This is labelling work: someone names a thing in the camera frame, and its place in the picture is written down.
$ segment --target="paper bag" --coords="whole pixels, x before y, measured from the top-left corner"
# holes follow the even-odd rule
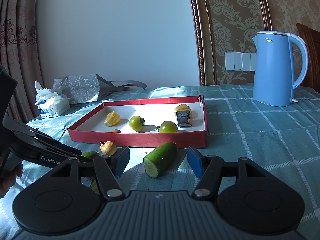
[[[113,82],[126,83],[122,86],[115,86]],[[135,86],[145,89],[145,83],[127,80],[109,82],[97,74],[66,76],[53,80],[53,90],[65,94],[70,104],[100,101],[110,92],[127,90],[127,86]]]

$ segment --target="cut cucumber end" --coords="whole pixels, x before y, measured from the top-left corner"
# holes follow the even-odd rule
[[[148,158],[143,158],[144,169],[146,170],[146,174],[151,178],[157,178],[160,176],[160,172],[156,165],[149,160]]]

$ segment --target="small pear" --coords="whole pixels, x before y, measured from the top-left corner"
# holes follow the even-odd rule
[[[101,142],[100,150],[105,155],[113,155],[117,151],[117,147],[113,142]]]

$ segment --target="white wall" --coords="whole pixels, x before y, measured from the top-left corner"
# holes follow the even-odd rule
[[[97,73],[149,88],[199,85],[190,0],[37,0],[46,87]]]

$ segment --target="cucumber slice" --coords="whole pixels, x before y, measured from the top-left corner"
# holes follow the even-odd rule
[[[159,177],[177,155],[177,146],[175,143],[167,142],[143,158],[143,165],[146,174],[151,178]]]
[[[86,153],[82,153],[81,156],[87,157],[89,159],[94,159],[96,157],[99,157],[99,153],[97,152],[86,152]]]

